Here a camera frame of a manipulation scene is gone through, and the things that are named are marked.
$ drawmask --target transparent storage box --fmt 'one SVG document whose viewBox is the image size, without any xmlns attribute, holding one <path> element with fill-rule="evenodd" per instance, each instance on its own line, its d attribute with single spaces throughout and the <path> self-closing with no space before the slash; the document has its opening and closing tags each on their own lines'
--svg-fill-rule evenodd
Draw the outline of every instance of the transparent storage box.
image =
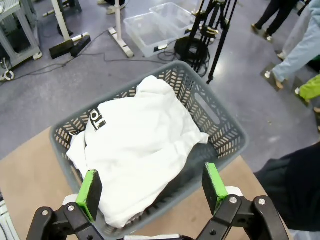
<svg viewBox="0 0 320 240">
<path fill-rule="evenodd" d="M 124 228 L 117 229 L 106 224 L 102 213 L 99 212 L 95 226 L 107 240 L 121 239 L 163 215 L 201 186 L 204 163 L 215 163 L 218 171 L 221 171 L 239 156 L 248 144 L 243 128 L 199 75 L 187 63 L 174 61 L 139 77 L 117 91 L 106 94 L 51 128 L 52 147 L 74 193 L 77 194 L 80 190 L 80 173 L 75 170 L 66 155 L 72 136 L 86 129 L 91 111 L 99 104 L 115 99 L 133 98 L 137 86 L 150 75 L 165 81 L 173 88 L 176 97 L 189 111 L 199 129 L 210 135 L 209 141 L 208 144 L 194 146 L 178 176 L 169 182 L 151 206 Z"/>
<path fill-rule="evenodd" d="M 195 21 L 191 12 L 173 2 L 151 7 L 150 11 L 156 14 L 160 21 L 173 28 L 179 37 L 184 36 L 186 30 L 192 28 Z"/>
<path fill-rule="evenodd" d="M 171 42 L 178 39 L 177 33 L 159 21 L 153 12 L 126 18 L 123 22 L 126 33 L 146 58 L 163 52 Z"/>
</svg>

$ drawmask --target floor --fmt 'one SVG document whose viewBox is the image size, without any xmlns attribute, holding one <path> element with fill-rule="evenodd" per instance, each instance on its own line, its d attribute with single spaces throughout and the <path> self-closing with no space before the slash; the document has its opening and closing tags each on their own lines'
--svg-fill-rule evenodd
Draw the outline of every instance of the floor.
<svg viewBox="0 0 320 240">
<path fill-rule="evenodd" d="M 79 1 L 83 12 L 70 12 L 67 17 L 68 27 L 75 35 L 88 32 L 94 39 L 115 25 L 115 16 L 106 15 L 105 6 L 98 6 L 96 0 Z M 130 0 L 121 12 L 122 18 L 146 13 L 150 7 L 165 2 L 178 0 Z M 290 87 L 275 92 L 260 76 L 271 62 L 280 63 L 275 50 L 281 49 L 298 19 L 296 12 L 292 12 L 271 44 L 250 29 L 250 24 L 259 19 L 267 5 L 267 0 L 239 0 L 214 80 L 209 85 L 247 131 L 250 144 L 242 156 L 253 171 L 259 170 L 270 158 L 279 158 L 319 140 L 312 107 L 305 107 L 295 98 Z M 0 132 L 3 136 L 0 159 L 101 95 L 162 65 L 140 61 L 106 63 L 102 55 L 85 55 L 53 70 L 60 65 L 52 64 L 65 63 L 71 57 L 51 59 L 49 48 L 61 43 L 63 38 L 57 32 L 55 17 L 42 17 L 52 8 L 51 1 L 35 3 L 35 8 L 43 57 L 24 63 L 14 73 L 21 77 L 47 68 L 0 87 Z M 156 56 L 144 58 L 125 33 L 123 38 L 135 53 L 133 60 L 159 61 Z M 217 44 L 210 47 L 212 55 L 216 47 Z M 126 60 L 107 32 L 86 50 L 86 54 L 96 53 L 105 53 L 107 60 Z M 315 75 L 306 67 L 297 73 L 303 82 Z"/>
</svg>

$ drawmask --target green clothing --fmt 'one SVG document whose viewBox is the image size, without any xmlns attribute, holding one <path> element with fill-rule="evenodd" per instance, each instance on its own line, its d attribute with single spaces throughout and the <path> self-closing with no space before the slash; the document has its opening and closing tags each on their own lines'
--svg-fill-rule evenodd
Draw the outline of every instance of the green clothing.
<svg viewBox="0 0 320 240">
<path fill-rule="evenodd" d="M 320 96 L 320 74 L 300 87 L 300 97 L 305 100 Z"/>
</svg>

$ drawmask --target light blue pants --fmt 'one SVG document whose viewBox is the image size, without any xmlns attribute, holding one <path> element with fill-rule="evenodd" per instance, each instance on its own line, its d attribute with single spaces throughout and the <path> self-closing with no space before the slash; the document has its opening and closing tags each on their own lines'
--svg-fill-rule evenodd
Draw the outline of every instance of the light blue pants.
<svg viewBox="0 0 320 240">
<path fill-rule="evenodd" d="M 312 17 L 302 41 L 272 71 L 275 77 L 283 82 L 318 55 L 320 55 L 320 26 Z"/>
</svg>

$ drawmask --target white cloth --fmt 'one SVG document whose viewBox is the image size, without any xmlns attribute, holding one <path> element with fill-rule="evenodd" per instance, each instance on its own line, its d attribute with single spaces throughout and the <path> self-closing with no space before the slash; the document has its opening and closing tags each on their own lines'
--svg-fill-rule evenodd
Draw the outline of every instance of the white cloth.
<svg viewBox="0 0 320 240">
<path fill-rule="evenodd" d="M 135 97 L 94 109 L 85 134 L 75 137 L 67 156 L 83 177 L 91 169 L 99 172 L 100 210 L 107 224 L 122 228 L 155 201 L 183 169 L 192 148 L 208 143 L 208 137 L 172 87 L 149 76 Z"/>
</svg>

